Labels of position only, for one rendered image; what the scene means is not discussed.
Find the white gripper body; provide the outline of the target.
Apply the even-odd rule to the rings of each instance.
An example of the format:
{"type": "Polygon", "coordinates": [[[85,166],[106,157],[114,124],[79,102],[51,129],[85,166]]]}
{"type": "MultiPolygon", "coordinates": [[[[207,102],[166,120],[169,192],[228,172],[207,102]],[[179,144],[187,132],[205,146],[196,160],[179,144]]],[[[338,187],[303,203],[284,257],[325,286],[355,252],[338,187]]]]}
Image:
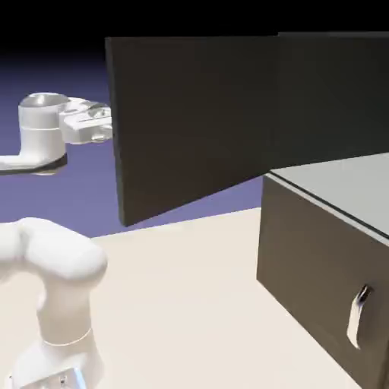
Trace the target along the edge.
{"type": "Polygon", "coordinates": [[[59,128],[66,144],[101,143],[112,138],[110,110],[62,112],[59,128]]]}

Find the large dark cabinet door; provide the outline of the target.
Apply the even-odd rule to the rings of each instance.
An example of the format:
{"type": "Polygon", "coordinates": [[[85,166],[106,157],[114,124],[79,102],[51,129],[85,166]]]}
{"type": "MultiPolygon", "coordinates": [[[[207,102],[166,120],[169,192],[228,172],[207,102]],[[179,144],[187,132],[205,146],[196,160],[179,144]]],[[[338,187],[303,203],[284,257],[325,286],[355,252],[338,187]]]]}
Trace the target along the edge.
{"type": "Polygon", "coordinates": [[[277,56],[270,36],[106,39],[124,226],[274,166],[277,56]]]}

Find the dark brown cabinet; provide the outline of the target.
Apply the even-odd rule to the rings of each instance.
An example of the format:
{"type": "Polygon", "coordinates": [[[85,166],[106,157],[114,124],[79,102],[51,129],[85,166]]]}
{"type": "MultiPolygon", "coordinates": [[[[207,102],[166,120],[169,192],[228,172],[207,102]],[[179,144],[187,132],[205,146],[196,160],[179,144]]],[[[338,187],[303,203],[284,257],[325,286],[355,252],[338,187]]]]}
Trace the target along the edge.
{"type": "Polygon", "coordinates": [[[278,44],[286,157],[267,174],[389,236],[389,33],[281,33],[278,44]]]}

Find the small dark cabinet door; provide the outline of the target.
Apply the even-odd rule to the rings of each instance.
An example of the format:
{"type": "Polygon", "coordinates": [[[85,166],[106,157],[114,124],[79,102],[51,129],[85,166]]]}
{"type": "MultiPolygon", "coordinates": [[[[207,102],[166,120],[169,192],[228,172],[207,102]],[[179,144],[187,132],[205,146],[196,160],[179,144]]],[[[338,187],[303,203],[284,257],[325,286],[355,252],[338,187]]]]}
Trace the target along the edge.
{"type": "Polygon", "coordinates": [[[389,236],[267,174],[257,278],[362,389],[389,389],[389,236]],[[346,329],[364,284],[356,349],[346,329]]]}

